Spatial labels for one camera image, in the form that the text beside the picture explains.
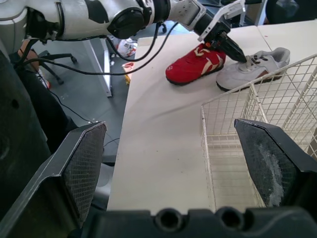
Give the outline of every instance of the red shoe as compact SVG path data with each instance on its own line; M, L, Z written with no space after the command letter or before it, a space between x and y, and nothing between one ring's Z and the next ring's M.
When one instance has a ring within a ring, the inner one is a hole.
M225 53L211 50L205 44L200 44L169 66L165 72L166 78L172 84L186 85L221 70L225 60Z

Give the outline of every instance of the shoelace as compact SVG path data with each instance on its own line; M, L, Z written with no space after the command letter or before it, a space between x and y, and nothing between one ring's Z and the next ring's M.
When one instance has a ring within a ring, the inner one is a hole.
M265 57L258 57L257 55L251 57L251 56L246 56L247 58L247 62L246 62L246 68L247 69L252 69L252 66L255 65L255 64L260 64L261 61L259 60L264 60L264 61L268 61L267 58Z

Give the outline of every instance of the sneaker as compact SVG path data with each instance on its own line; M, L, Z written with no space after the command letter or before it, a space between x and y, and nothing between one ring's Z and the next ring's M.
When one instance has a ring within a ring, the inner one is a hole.
M277 48L272 52L259 51L248 56L246 63L229 65L217 75L216 82L221 90L230 91L287 66L289 61L290 51L288 49Z
M43 75L43 72L39 69L39 71L37 72L36 76L38 77L38 79L40 80L40 82L43 84L44 87L46 87L47 89L51 88L51 84L50 82L48 82Z
M200 44L169 66L165 72L166 78L172 84L186 85L221 70L225 60L225 53L211 50L205 44Z

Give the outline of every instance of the white wire basket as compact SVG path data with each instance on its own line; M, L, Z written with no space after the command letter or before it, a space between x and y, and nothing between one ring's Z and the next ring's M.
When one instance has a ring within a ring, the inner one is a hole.
M317 159L317 54L202 105L202 140L212 210L264 207L245 162L235 119L281 127Z

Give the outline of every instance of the chair leg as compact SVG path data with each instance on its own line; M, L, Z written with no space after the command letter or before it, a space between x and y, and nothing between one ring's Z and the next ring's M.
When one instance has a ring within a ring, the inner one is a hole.
M48 56L50 53L48 51L43 51L42 53L39 54L39 58L42 58L44 56Z
M70 58L73 63L77 63L77 59L72 54L56 54L56 55L46 55L42 56L41 58L47 59L47 60L56 60L56 59L62 59L62 58Z
M48 67L45 63L40 63L40 66L42 66L44 69L46 69L48 72L50 72L57 80L59 85L62 85L64 81L50 68Z

